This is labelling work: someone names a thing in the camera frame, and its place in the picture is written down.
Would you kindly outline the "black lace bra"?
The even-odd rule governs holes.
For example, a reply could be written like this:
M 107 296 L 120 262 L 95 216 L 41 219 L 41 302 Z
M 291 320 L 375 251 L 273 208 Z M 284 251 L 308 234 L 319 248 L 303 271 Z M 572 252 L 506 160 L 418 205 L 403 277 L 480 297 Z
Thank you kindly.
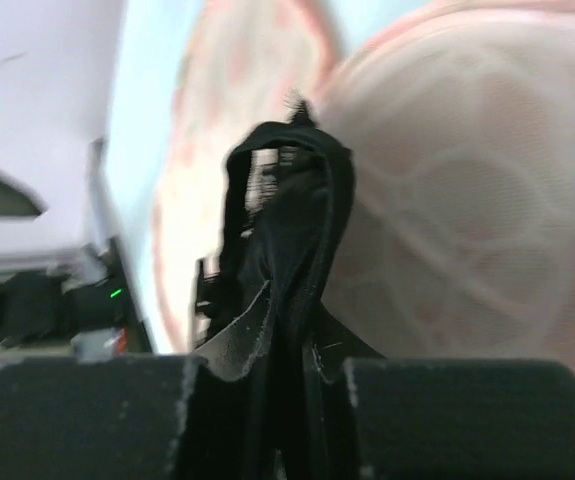
M 209 322 L 198 353 L 236 386 L 236 417 L 207 469 L 265 479 L 282 463 L 307 474 L 303 347 L 352 209 L 352 154 L 300 101 L 236 146 L 226 172 L 218 270 L 198 271 L 194 311 Z

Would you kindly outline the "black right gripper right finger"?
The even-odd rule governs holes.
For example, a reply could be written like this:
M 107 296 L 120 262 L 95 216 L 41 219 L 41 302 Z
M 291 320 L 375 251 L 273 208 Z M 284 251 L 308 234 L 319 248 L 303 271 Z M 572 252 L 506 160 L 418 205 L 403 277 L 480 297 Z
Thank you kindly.
M 386 359 L 318 307 L 302 348 L 314 479 L 575 479 L 575 375 Z

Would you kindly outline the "pink floral mesh laundry bag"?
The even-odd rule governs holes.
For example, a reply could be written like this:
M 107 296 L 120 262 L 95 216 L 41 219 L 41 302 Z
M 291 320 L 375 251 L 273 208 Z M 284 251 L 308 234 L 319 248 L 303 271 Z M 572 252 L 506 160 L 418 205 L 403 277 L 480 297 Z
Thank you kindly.
M 357 175 L 327 308 L 386 356 L 575 373 L 575 1 L 431 1 L 347 58 L 318 1 L 206 2 L 153 206 L 162 349 L 204 330 L 226 155 L 303 96 Z

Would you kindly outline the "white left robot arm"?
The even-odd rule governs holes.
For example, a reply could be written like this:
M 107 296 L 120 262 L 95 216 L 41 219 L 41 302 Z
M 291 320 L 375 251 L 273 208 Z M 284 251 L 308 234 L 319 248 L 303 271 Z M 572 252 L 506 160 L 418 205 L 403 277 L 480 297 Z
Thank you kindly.
M 128 295 L 120 281 L 107 278 L 67 289 L 67 279 L 30 271 L 0 282 L 0 345 L 65 341 L 124 325 Z

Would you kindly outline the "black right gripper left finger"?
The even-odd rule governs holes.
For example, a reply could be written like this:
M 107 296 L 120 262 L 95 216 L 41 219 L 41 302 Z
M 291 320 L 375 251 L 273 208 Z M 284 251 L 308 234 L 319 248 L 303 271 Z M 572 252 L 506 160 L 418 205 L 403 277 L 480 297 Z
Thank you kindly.
M 270 291 L 188 356 L 0 357 L 0 479 L 258 479 Z

